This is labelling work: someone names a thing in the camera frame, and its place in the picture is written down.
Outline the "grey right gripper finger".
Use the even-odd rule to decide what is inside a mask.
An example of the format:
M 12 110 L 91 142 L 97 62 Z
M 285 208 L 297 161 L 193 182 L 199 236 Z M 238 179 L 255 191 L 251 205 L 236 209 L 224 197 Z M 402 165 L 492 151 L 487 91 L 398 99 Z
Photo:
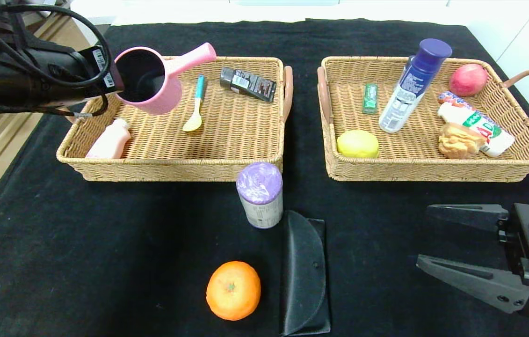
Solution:
M 499 243 L 506 243 L 509 211 L 498 204 L 428 205 L 427 216 L 440 224 L 473 227 L 493 232 Z
M 418 255 L 416 266 L 432 277 L 508 314 L 522 310 L 529 299 L 529 286 L 510 271 L 422 254 Z

